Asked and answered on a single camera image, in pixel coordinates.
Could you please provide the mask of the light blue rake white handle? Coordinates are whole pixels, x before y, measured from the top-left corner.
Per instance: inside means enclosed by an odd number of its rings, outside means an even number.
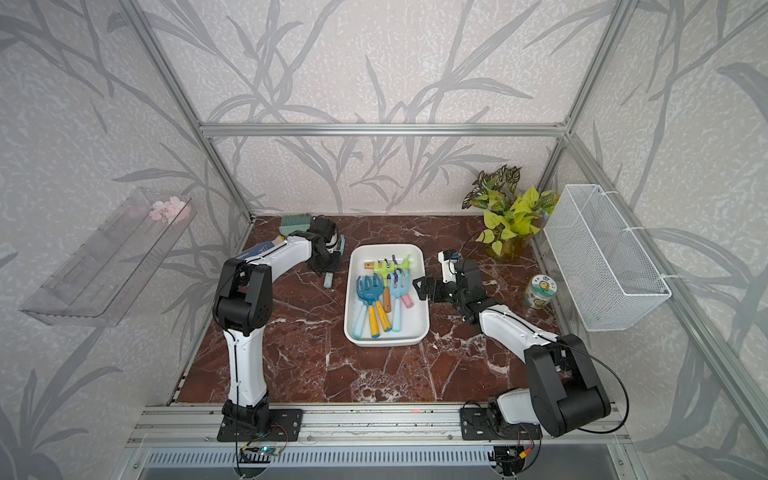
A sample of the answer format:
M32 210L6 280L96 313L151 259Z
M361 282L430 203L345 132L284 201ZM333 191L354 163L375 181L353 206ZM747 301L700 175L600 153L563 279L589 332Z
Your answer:
M413 301L408 294L409 287L409 273L405 270L397 269L394 272L394 277L390 287L391 294L394 297L392 320L393 332L400 332L402 329L402 306L405 306L406 309L413 306Z

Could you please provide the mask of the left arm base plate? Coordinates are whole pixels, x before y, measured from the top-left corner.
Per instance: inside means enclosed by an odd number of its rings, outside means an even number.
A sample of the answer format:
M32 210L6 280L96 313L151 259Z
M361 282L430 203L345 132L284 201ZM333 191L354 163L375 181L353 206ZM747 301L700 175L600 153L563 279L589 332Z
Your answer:
M217 434L218 442L247 441L296 442L302 424L302 409L272 409L254 416L246 409L239 416L225 414Z

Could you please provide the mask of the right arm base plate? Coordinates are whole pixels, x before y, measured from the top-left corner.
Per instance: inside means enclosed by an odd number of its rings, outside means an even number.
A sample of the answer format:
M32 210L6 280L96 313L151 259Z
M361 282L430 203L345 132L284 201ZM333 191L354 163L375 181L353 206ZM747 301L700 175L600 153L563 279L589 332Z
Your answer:
M479 405L463 406L459 410L463 440L519 440L536 442L542 429L534 423L509 423L493 408Z

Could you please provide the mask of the dark blue fork yellow handle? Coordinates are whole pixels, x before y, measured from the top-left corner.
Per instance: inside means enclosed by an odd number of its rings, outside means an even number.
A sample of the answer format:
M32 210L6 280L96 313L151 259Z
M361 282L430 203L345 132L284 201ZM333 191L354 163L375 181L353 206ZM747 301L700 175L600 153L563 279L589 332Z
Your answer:
M383 283L376 274L373 276L359 277L356 282L356 293L363 307L358 314L353 329L353 338L361 339L363 336L364 320L368 319L371 337L376 339L380 336L380 328L376 313L375 303L383 292Z

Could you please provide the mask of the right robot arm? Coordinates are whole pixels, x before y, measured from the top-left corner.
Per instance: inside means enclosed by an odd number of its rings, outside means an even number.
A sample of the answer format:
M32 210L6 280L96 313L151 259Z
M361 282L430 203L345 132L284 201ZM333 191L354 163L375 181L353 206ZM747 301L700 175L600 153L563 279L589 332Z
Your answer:
M452 281L414 279L419 298L453 305L463 320L478 325L525 364L526 388L488 400L486 417L494 436L509 438L531 427L538 435L559 437L610 414L608 394L578 336L545 331L491 297L472 260L456 261L449 272Z

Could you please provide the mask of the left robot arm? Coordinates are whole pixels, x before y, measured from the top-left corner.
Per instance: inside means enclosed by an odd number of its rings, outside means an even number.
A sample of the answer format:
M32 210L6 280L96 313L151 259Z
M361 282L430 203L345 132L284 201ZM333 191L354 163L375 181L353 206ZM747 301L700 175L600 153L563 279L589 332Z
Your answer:
M228 348L230 390L223 414L238 426L262 432L270 422L263 370L263 334L273 310L273 282L305 263L317 274L334 273L341 263L338 229L318 215L305 231L257 244L223 265L213 316Z

